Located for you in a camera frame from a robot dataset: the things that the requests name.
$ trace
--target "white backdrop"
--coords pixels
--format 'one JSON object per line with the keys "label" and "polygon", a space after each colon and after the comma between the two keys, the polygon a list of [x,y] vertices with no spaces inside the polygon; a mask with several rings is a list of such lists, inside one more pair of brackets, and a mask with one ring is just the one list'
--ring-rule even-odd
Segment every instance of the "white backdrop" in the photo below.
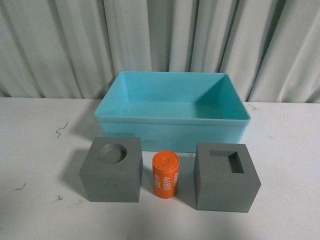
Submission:
{"label": "white backdrop", "polygon": [[0,96],[102,98],[121,71],[224,72],[320,103],[320,0],[0,0]]}

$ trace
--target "white tabletop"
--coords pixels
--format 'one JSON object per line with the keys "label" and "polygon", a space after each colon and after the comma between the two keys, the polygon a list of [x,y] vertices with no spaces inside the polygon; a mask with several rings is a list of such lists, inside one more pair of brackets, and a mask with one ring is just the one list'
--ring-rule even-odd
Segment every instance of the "white tabletop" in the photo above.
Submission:
{"label": "white tabletop", "polygon": [[143,152],[139,203],[89,202],[79,170],[102,136],[99,103],[0,98],[0,239],[320,239],[320,104],[245,103],[241,143],[262,185],[236,213],[195,210],[191,153],[178,154],[173,198],[155,196],[155,153]]}

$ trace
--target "teal plastic bin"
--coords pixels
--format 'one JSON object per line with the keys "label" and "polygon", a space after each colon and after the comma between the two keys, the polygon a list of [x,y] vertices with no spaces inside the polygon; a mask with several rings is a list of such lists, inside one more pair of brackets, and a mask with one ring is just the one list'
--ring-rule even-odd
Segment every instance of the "teal plastic bin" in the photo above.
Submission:
{"label": "teal plastic bin", "polygon": [[106,137],[185,153],[239,143],[251,119],[227,74],[198,72],[121,72],[94,115]]}

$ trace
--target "orange cylinder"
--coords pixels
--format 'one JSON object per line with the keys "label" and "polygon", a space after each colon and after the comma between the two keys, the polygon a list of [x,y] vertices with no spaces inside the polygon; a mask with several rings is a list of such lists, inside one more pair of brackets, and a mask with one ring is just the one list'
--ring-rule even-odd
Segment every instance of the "orange cylinder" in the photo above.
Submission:
{"label": "orange cylinder", "polygon": [[178,191],[180,160],[172,151],[160,151],[153,156],[153,186],[162,199],[172,198]]}

